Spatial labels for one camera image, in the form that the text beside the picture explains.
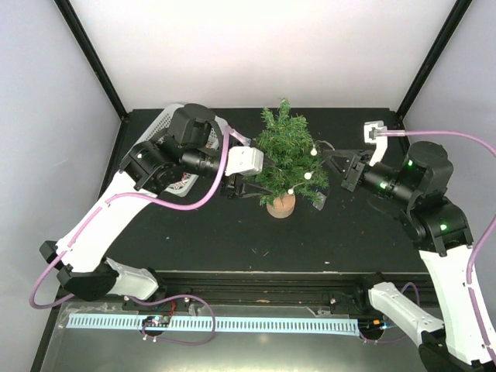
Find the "gray wall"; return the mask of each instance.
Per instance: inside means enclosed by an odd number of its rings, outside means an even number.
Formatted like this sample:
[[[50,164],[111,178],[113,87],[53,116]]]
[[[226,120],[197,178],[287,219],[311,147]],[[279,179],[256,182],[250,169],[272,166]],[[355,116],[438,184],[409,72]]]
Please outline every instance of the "gray wall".
[[[49,313],[28,305],[38,248],[97,198],[119,120],[53,1],[2,1],[0,50],[0,365],[24,371]]]
[[[128,109],[396,109],[454,2],[71,1]]]
[[[450,129],[496,146],[496,2],[473,2],[409,112],[407,129]],[[455,166],[448,196],[467,214],[477,240],[496,212],[494,158],[466,139],[429,137]],[[496,321],[496,236],[479,256],[477,273]]]

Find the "light blue cable tray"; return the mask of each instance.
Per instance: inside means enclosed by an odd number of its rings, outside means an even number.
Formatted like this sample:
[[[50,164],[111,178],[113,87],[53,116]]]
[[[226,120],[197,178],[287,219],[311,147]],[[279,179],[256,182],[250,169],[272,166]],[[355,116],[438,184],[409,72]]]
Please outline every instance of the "light blue cable tray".
[[[141,329],[143,320],[155,315],[70,314],[70,329]],[[146,330],[208,332],[212,319],[207,316],[173,316],[167,327],[149,326]],[[301,318],[250,318],[215,317],[216,332],[244,333],[305,333],[358,336],[356,319],[301,319]]]

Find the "artificial pine tree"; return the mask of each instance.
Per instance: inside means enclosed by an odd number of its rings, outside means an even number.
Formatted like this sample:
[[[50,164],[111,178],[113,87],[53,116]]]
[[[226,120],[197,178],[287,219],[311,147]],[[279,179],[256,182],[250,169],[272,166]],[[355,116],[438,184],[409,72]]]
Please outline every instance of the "artificial pine tree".
[[[318,201],[316,189],[329,186],[320,151],[317,156],[310,154],[315,144],[308,132],[306,118],[290,117],[289,111],[287,98],[281,100],[277,118],[268,108],[262,111],[267,128],[257,137],[257,146],[275,165],[263,167],[262,173],[255,178],[272,193],[261,197],[261,205],[274,205],[275,199],[286,195],[290,188],[294,188],[295,194]],[[313,172],[309,180],[304,177],[307,172]]]

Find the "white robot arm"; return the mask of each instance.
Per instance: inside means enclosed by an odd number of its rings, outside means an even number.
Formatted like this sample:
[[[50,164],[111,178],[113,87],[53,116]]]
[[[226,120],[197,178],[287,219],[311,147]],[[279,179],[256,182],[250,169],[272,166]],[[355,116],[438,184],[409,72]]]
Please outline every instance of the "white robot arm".
[[[169,184],[179,181],[184,172],[215,177],[211,188],[213,194],[224,173],[231,176],[231,180],[226,181],[227,186],[236,186],[239,193],[240,186],[233,185],[236,181],[233,175],[254,175],[262,171],[263,153],[248,146],[249,139],[236,133],[224,119],[207,108],[175,104],[167,107],[165,113],[170,125],[166,126],[161,120],[146,130],[124,157],[111,184],[87,215],[56,244],[45,242],[40,247],[48,263],[60,260],[55,266],[59,270],[59,282],[80,299],[94,301],[106,294],[118,294],[145,300],[155,293],[158,283],[151,269],[117,263],[105,257],[105,253],[149,203],[170,204],[158,200],[157,196]],[[213,152],[205,147],[211,130],[215,131],[221,147],[234,145],[229,146],[224,164],[220,151]],[[237,141],[223,140],[228,135]],[[176,209],[191,210],[198,206],[198,203],[178,205]]]
[[[381,160],[388,143],[381,132],[385,129],[383,122],[365,123],[365,142],[377,146],[374,153],[326,150],[323,155],[333,168],[338,164],[335,157],[349,157],[350,167],[336,172],[344,174],[344,188],[353,191],[361,186],[400,207],[399,219],[429,271],[443,320],[377,276],[368,280],[363,302],[408,335],[419,347],[427,370],[493,370],[489,346],[496,339],[475,269],[470,287],[486,325],[488,345],[479,330],[466,280],[473,238],[461,209],[444,196],[453,165],[446,151],[430,142],[412,144],[399,170],[384,165]]]

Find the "black table surface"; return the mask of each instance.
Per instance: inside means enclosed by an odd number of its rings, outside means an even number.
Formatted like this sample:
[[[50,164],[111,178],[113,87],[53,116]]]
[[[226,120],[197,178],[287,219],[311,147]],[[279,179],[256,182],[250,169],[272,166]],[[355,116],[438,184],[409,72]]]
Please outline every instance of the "black table surface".
[[[130,113],[119,161],[160,109]],[[259,108],[218,108],[215,113],[240,133],[255,137],[263,128]],[[365,149],[363,124],[384,120],[394,125],[386,108],[294,108],[304,115],[317,140],[340,149]],[[399,140],[389,139],[384,162],[398,166],[404,158]],[[208,190],[211,180],[198,179],[185,198],[167,200],[190,204]],[[265,271],[292,273],[425,273],[412,243],[394,220],[388,201],[364,190],[340,187],[329,174],[329,196],[322,211],[297,198],[293,214],[271,217],[257,198],[228,200],[216,195],[205,206],[179,212],[148,205],[115,240],[109,257],[134,267],[181,271]]]

